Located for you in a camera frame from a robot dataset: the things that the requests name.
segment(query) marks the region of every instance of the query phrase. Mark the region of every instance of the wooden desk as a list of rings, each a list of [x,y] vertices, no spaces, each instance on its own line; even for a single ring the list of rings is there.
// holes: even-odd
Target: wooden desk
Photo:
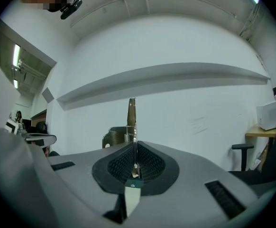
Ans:
[[[256,124],[246,132],[246,136],[269,138],[268,151],[270,151],[273,146],[273,141],[276,138],[276,128],[266,131],[266,130],[263,130],[261,127],[258,127],[258,125]]]

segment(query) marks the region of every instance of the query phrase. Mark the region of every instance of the black mesh grille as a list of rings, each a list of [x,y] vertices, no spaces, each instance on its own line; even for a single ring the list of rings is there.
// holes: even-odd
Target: black mesh grille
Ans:
[[[108,164],[108,172],[121,181],[126,183],[134,166],[134,150],[133,147],[129,148],[122,155],[112,160]]]
[[[138,162],[144,183],[156,179],[166,167],[163,159],[143,146],[138,149]]]

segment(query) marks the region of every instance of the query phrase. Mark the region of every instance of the ceiling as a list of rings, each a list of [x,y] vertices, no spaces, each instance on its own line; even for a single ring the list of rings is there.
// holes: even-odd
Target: ceiling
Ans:
[[[253,25],[259,23],[261,10],[255,10],[253,0],[148,0],[150,14],[173,13],[194,16],[222,26],[249,39]],[[129,17],[147,15],[146,0],[83,0],[82,6],[66,20],[60,12],[45,16],[63,33],[74,33],[78,39],[101,27]]]
[[[14,79],[18,81],[18,90],[20,92],[25,92],[26,94],[33,96],[43,84],[44,80],[30,73],[24,72],[23,70],[12,70],[14,48],[15,42],[0,32],[0,68],[12,84]],[[19,59],[46,77],[52,68],[28,53],[24,48],[20,49]]]

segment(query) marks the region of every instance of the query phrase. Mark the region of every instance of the black office chair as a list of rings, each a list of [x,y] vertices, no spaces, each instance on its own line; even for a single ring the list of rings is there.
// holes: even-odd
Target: black office chair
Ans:
[[[262,172],[258,170],[245,171],[247,164],[247,150],[253,148],[249,144],[236,144],[232,146],[234,150],[242,151],[241,171],[230,171],[231,174],[238,177],[253,188],[259,184],[276,181],[276,138],[272,149],[267,153],[267,158],[263,164]]]

